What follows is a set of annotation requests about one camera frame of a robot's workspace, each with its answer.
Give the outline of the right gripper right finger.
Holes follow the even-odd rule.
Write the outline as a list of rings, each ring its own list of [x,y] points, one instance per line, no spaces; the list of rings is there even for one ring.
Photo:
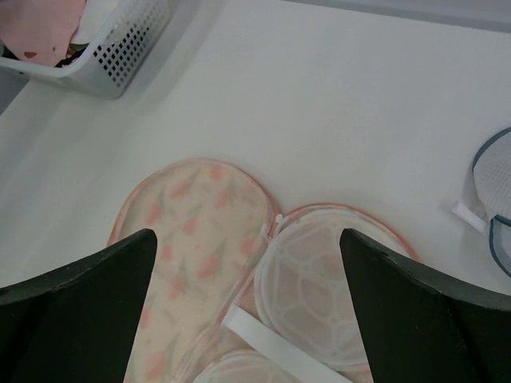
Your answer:
[[[340,251],[376,382],[508,382],[510,297],[356,231]]]

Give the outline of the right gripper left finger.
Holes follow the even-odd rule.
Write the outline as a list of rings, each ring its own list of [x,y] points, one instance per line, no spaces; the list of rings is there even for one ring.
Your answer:
[[[140,230],[1,289],[3,382],[121,382],[156,260]]]

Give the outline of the pink floral mesh laundry bag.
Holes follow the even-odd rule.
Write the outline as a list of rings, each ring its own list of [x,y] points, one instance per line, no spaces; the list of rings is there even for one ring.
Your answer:
[[[247,173],[184,160],[153,173],[124,202],[110,242],[148,228],[156,261],[127,382],[302,382],[275,344],[288,343],[333,382],[370,382],[339,248],[354,228],[416,259],[365,211],[313,203],[281,215]]]

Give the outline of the pink bra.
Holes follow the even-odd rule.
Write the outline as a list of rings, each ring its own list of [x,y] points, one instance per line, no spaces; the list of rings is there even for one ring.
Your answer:
[[[2,1],[1,42],[20,61],[54,67],[66,59],[85,2]]]

